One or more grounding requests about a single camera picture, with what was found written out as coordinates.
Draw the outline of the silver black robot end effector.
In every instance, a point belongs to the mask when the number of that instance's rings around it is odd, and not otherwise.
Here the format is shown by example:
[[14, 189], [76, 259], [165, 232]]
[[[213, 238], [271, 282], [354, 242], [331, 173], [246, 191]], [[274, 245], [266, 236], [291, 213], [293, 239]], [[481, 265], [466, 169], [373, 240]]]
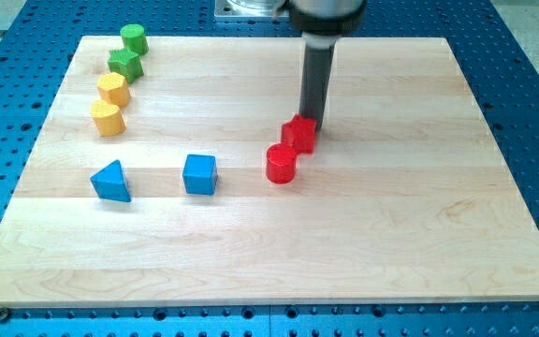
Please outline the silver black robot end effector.
[[319, 36], [353, 33], [361, 25], [367, 0], [289, 0], [289, 20], [301, 32]]

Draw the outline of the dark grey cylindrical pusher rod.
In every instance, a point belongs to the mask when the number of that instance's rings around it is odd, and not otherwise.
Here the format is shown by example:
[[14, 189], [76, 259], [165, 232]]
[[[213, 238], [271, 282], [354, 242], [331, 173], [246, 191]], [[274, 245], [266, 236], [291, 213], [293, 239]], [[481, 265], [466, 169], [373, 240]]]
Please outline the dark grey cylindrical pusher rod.
[[326, 110], [328, 87], [337, 36], [304, 33], [303, 69], [300, 85], [299, 115], [315, 120], [321, 130]]

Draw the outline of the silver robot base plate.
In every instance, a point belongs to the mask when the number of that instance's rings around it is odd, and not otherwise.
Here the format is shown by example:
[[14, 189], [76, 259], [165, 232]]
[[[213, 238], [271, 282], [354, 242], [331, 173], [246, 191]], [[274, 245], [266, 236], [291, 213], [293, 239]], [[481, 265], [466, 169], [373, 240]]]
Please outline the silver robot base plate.
[[284, 0], [214, 0], [213, 14], [224, 21], [281, 19], [288, 16], [283, 4]]

